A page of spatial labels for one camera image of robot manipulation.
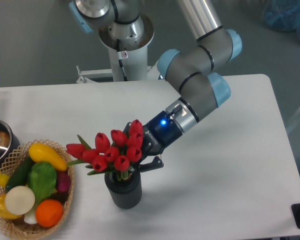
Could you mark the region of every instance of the gray floor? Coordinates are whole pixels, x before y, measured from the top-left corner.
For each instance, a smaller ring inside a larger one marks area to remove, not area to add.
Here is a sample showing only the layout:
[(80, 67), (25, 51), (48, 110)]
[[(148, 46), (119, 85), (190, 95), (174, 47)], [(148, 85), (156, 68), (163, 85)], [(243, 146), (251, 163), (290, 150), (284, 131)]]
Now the gray floor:
[[(168, 49), (189, 51), (196, 42), (175, 0), (140, 0), (153, 21), (149, 65)], [(268, 29), (265, 0), (213, 0), (225, 28), (236, 30), (242, 53), (216, 71), (265, 74), (271, 79), (284, 124), (300, 106), (300, 42), (295, 32)], [(93, 32), (84, 34), (69, 0), (0, 0), (0, 87), (72, 84), (81, 70), (109, 69), (107, 49)], [(289, 135), (300, 172), (300, 124)]]

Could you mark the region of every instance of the white table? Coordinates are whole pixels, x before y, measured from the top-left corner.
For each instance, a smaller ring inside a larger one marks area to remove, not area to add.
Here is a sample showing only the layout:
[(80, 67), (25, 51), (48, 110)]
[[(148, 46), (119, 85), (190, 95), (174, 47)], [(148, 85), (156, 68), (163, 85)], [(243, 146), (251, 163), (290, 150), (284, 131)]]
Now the white table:
[[(142, 174), (129, 210), (112, 201), (102, 175), (75, 166), (64, 224), (48, 239), (238, 240), (300, 235), (291, 205), (300, 177), (269, 78), (227, 76), (232, 96)], [(147, 123), (179, 95), (165, 81), (0, 88), (0, 119), (21, 143), (50, 139), (91, 145), (127, 122)]]

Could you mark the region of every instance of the tulip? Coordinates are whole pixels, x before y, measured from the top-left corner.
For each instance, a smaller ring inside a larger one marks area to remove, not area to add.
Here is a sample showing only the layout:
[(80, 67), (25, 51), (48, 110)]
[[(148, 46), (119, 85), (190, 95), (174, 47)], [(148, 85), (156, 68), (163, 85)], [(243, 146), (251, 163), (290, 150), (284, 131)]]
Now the tulip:
[(130, 129), (129, 129), (129, 135), (133, 135), (133, 134), (144, 134), (144, 127), (142, 126), (141, 122), (136, 119), (131, 123)]
[(140, 148), (136, 148), (135, 146), (131, 146), (126, 151), (126, 157), (133, 163), (136, 163), (140, 160), (142, 156), (142, 152)]
[(118, 171), (125, 172), (130, 166), (129, 159), (125, 155), (120, 155), (114, 161), (114, 168)]
[(117, 159), (117, 157), (119, 157), (120, 152), (117, 147), (111, 146), (105, 151), (104, 155), (105, 160), (107, 160), (108, 162), (114, 162)]
[(98, 132), (95, 136), (95, 148), (99, 153), (104, 153), (110, 147), (110, 141), (107, 135)]
[(128, 140), (127, 135), (120, 130), (111, 130), (111, 138), (118, 148), (122, 148)]
[(92, 167), (94, 170), (97, 172), (102, 172), (108, 167), (108, 162), (106, 160), (105, 155), (97, 155), (93, 160), (92, 160)]
[(142, 134), (135, 132), (132, 134), (129, 139), (126, 141), (126, 145), (128, 148), (135, 146), (137, 149), (140, 149), (142, 146), (142, 142), (144, 137)]
[(91, 164), (97, 155), (99, 155), (99, 152), (96, 149), (89, 149), (83, 151), (81, 159), (86, 163)]
[(66, 152), (77, 159), (81, 159), (82, 153), (86, 150), (85, 145), (80, 143), (67, 144), (65, 147)]

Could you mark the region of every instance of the yellow squash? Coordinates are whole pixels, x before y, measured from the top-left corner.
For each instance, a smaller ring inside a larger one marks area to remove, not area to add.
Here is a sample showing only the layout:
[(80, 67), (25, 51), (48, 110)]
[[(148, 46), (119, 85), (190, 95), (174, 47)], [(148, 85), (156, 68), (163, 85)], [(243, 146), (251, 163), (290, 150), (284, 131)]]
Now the yellow squash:
[(36, 142), (29, 149), (31, 159), (36, 162), (49, 162), (55, 170), (64, 172), (67, 170), (67, 162), (51, 146)]
[(9, 178), (10, 177), (7, 174), (0, 172), (0, 187), (5, 188)]
[(7, 210), (5, 205), (5, 199), (6, 199), (5, 194), (0, 195), (0, 217), (4, 219), (18, 219), (22, 217), (22, 215), (15, 215)]

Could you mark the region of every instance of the blue joint cap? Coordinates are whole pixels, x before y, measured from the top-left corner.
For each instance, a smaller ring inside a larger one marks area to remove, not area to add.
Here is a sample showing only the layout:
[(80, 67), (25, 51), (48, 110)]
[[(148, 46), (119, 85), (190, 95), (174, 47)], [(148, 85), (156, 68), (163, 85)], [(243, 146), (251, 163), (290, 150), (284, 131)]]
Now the blue joint cap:
[(227, 29), (226, 31), (230, 34), (230, 36), (232, 38), (232, 55), (230, 58), (230, 60), (231, 60), (231, 59), (235, 58), (236, 56), (238, 56), (239, 53), (241, 53), (242, 40), (241, 40), (241, 37), (239, 36), (239, 34), (237, 34), (235, 30)]
[(72, 13), (74, 19), (79, 24), (81, 30), (85, 34), (93, 32), (93, 30), (89, 27), (89, 25), (86, 23), (86, 21), (83, 19), (83, 17), (78, 12), (78, 10), (77, 10), (77, 8), (76, 8), (76, 6), (75, 6), (75, 4), (74, 4), (73, 1), (69, 3), (69, 8), (70, 8), (70, 12)]
[(219, 108), (221, 104), (223, 104), (225, 101), (228, 100), (228, 98), (230, 98), (231, 89), (226, 80), (219, 74), (213, 72), (210, 73), (207, 77), (211, 83), (216, 104)]
[(170, 63), (172, 62), (174, 57), (179, 53), (180, 51), (177, 49), (169, 49), (166, 52), (164, 52), (159, 58), (157, 69), (164, 79), (166, 79), (166, 73)]

